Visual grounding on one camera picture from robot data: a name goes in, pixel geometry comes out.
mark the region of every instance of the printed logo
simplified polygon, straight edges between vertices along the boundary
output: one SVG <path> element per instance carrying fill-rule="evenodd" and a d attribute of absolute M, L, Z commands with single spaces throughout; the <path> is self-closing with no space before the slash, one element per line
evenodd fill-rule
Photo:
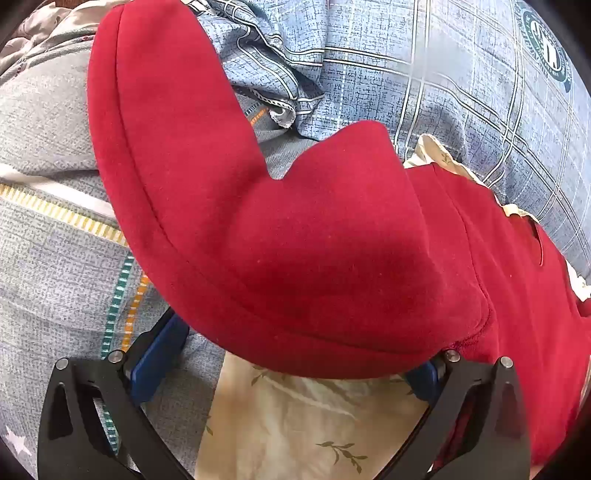
<path fill-rule="evenodd" d="M 515 16 L 531 54 L 540 61 L 544 70 L 554 80 L 564 84 L 564 91 L 568 93 L 572 75 L 564 48 L 538 14 L 521 0 L 515 4 Z"/>

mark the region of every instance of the dashed stripe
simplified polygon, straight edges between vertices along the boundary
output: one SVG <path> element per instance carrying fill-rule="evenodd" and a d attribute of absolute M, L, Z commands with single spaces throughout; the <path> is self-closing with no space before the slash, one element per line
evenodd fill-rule
<path fill-rule="evenodd" d="M 113 297 L 111 298 L 109 313 L 107 314 L 107 322 L 105 324 L 105 333 L 103 335 L 103 341 L 100 345 L 101 359 L 105 359 L 111 351 L 111 344 L 113 343 L 113 336 L 115 335 L 115 323 L 117 321 L 117 315 L 119 313 L 119 310 L 121 309 L 121 302 L 123 301 L 125 287 L 127 287 L 129 274 L 131 273 L 131 268 L 134 266 L 134 262 L 134 256 L 131 253 L 128 253 L 125 256 L 123 265 L 121 266 L 119 278 L 117 279 L 117 284 L 115 285 L 115 292 L 113 293 Z M 115 429 L 115 425 L 113 424 L 111 414 L 107 409 L 105 409 L 105 411 L 103 412 L 103 419 L 105 420 L 105 426 L 107 430 L 106 434 L 107 439 L 109 440 L 109 444 L 111 445 L 113 451 L 117 452 L 117 450 L 119 449 L 119 439 L 117 435 L 117 430 Z"/>
<path fill-rule="evenodd" d="M 139 279 L 139 285 L 137 290 L 135 290 L 135 297 L 131 302 L 131 307 L 129 307 L 129 313 L 127 314 L 127 318 L 125 319 L 125 330 L 123 335 L 123 341 L 121 342 L 121 349 L 126 352 L 131 345 L 131 336 L 134 333 L 134 323 L 136 314 L 138 311 L 138 307 L 142 299 L 144 298 L 144 294 L 148 290 L 148 286 L 150 284 L 150 279 L 142 273 L 141 278 Z"/>
<path fill-rule="evenodd" d="M 55 203 L 43 200 L 36 195 L 23 192 L 14 187 L 0 183 L 0 198 L 7 202 L 26 208 L 41 215 L 53 218 L 83 232 L 104 238 L 110 242 L 127 247 L 123 233 L 106 223 L 98 222 L 79 213 L 60 207 Z"/>
<path fill-rule="evenodd" d="M 265 107 L 260 112 L 258 112 L 251 120 L 251 127 L 253 127 L 254 124 L 257 123 L 263 117 L 263 115 L 265 115 L 265 113 L 267 113 L 268 111 L 269 111 L 269 109 L 267 107 Z"/>

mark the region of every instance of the orange stripe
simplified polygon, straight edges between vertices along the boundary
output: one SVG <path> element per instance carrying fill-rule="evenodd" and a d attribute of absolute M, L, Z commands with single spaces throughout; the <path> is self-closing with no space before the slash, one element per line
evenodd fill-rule
<path fill-rule="evenodd" d="M 126 352 L 131 345 L 131 336 L 134 334 L 134 323 L 135 318 L 137 315 L 138 307 L 142 299 L 144 298 L 144 293 L 148 290 L 148 285 L 150 284 L 150 279 L 146 277 L 145 273 L 142 273 L 142 277 L 139 279 L 139 285 L 137 290 L 135 291 L 134 300 L 131 302 L 131 306 L 129 307 L 129 312 L 127 314 L 127 318 L 125 319 L 125 329 L 123 335 L 123 341 L 121 342 L 121 349 Z"/>
<path fill-rule="evenodd" d="M 267 113 L 269 111 L 269 109 L 267 107 L 265 107 L 263 110 L 261 110 L 260 112 L 258 112 L 251 120 L 251 127 L 257 123 L 263 115 L 265 115 L 265 113 Z"/>

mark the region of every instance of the metal screw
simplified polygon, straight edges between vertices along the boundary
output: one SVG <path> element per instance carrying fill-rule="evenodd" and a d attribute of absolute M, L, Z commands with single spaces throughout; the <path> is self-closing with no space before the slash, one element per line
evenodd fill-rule
<path fill-rule="evenodd" d="M 121 350 L 113 350 L 107 357 L 112 364 L 118 364 L 123 360 L 123 352 Z"/>
<path fill-rule="evenodd" d="M 511 368 L 513 366 L 513 360 L 508 356 L 501 357 L 501 365 L 505 368 Z"/>
<path fill-rule="evenodd" d="M 448 350 L 445 352 L 445 358 L 448 362 L 455 364 L 456 362 L 459 362 L 462 357 L 455 350 Z"/>
<path fill-rule="evenodd" d="M 67 359 L 67 358 L 65 358 L 65 357 L 64 357 L 64 358 L 60 358 L 60 359 L 59 359 L 59 360 L 56 362 L 56 368 L 57 368 L 58 370 L 64 370 L 64 369 L 65 369 L 65 367 L 67 367 L 67 366 L 68 366 L 68 363 L 69 363 L 69 361 L 68 361 L 68 359 Z"/>

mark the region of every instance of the blue gripper pad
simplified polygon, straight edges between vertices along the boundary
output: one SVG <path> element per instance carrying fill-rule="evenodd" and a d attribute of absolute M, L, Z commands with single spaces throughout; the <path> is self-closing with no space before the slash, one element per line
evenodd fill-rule
<path fill-rule="evenodd" d="M 431 362 L 425 362 L 402 376 L 419 400 L 435 405 L 441 393 L 437 368 Z"/>
<path fill-rule="evenodd" d="M 129 395 L 136 405 L 154 396 L 166 372 L 173 366 L 187 335 L 189 326 L 174 314 L 146 350 L 131 372 Z"/>

